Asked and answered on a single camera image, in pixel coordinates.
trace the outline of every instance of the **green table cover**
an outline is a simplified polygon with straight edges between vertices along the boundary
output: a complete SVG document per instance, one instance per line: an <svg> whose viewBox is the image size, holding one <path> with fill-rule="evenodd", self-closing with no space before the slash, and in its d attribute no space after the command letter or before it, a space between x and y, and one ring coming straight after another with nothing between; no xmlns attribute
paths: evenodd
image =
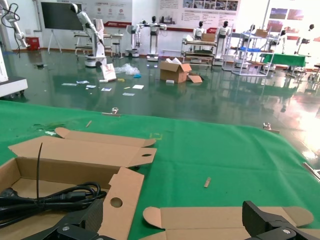
<svg viewBox="0 0 320 240"><path fill-rule="evenodd" d="M266 54L263 62L265 64L270 63L271 58L272 58L271 54ZM272 64L304 67L306 65L306 56L275 53L272 60Z"/></svg>
<svg viewBox="0 0 320 240"><path fill-rule="evenodd" d="M59 126L156 138L153 163L138 170L145 178L130 240L161 231L143 220L143 210L150 206L241 206L245 200L258 206L300 206L314 215L310 227L320 228L320 184L301 166L304 158L281 135L250 126L136 115L112 117L8 101L0 101L0 112L0 164L15 156L9 145ZM208 177L211 182L204 188Z"/></svg>

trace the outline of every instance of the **cardboard box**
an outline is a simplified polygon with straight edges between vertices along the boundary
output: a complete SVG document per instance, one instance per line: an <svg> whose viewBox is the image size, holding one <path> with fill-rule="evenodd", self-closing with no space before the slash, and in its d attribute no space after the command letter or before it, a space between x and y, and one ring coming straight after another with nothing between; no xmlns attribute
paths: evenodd
<svg viewBox="0 0 320 240"><path fill-rule="evenodd" d="M187 74L191 71L189 64L177 64L162 61L160 63L160 79L174 80L175 83L183 83L187 80Z"/></svg>
<svg viewBox="0 0 320 240"><path fill-rule="evenodd" d="M57 128L66 139L41 136L9 148L18 157L0 167L0 192L12 187L19 196L36 198L36 169L42 145L39 193L44 197L85 182L106 190L100 235L126 240L136 211L144 176L127 167L152 163L154 140ZM121 203L120 207L113 202ZM49 211L0 229L1 240L19 240L54 226L65 213Z"/></svg>
<svg viewBox="0 0 320 240"><path fill-rule="evenodd" d="M257 29L255 31L255 35L257 37L262 37L262 38L266 38L268 36L268 32L266 30L263 30L263 29Z"/></svg>
<svg viewBox="0 0 320 240"><path fill-rule="evenodd" d="M214 42L216 38L215 34L212 33L202 33L201 41L202 42Z"/></svg>
<svg viewBox="0 0 320 240"><path fill-rule="evenodd" d="M260 207L264 212L283 216L295 227L310 224L314 217L301 207ZM242 223L242 207L148 207L144 219L165 229L143 240L244 240L250 238ZM300 230L320 237L318 229Z"/></svg>

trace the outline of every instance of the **red bin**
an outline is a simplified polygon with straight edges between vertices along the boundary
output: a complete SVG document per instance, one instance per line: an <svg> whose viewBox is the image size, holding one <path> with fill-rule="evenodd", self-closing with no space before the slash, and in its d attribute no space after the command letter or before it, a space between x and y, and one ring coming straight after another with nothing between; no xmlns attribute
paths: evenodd
<svg viewBox="0 0 320 240"><path fill-rule="evenodd" d="M27 36L25 38L25 41L30 47L28 47L28 51L36 51L40 49L40 43L39 43L39 38L38 37L30 37Z"/></svg>

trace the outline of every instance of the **wheel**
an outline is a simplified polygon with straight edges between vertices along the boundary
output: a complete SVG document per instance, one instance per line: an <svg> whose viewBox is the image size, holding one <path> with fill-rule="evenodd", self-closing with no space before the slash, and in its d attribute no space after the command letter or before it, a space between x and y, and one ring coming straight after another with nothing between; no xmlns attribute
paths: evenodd
<svg viewBox="0 0 320 240"><path fill-rule="evenodd" d="M97 68L99 68L101 65L102 65L102 63L101 63L100 61L97 61L97 62L95 63L95 66L96 66Z"/></svg>

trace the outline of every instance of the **robotic arm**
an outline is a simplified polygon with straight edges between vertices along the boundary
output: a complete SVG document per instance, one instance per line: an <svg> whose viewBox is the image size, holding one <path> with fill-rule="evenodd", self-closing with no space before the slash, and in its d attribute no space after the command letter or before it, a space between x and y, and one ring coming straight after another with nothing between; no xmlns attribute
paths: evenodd
<svg viewBox="0 0 320 240"><path fill-rule="evenodd" d="M7 0L0 0L0 5L1 5L1 10L0 10L1 23L7 28L13 29L15 39L19 40L21 45L24 48L27 48L29 45L26 43L26 36L23 32L21 32L17 23L17 21L20 20L19 15L16 14L16 11L18 10L18 5L16 3L12 3L9 5ZM10 23L11 26L7 26L4 23L3 18L5 18Z"/></svg>

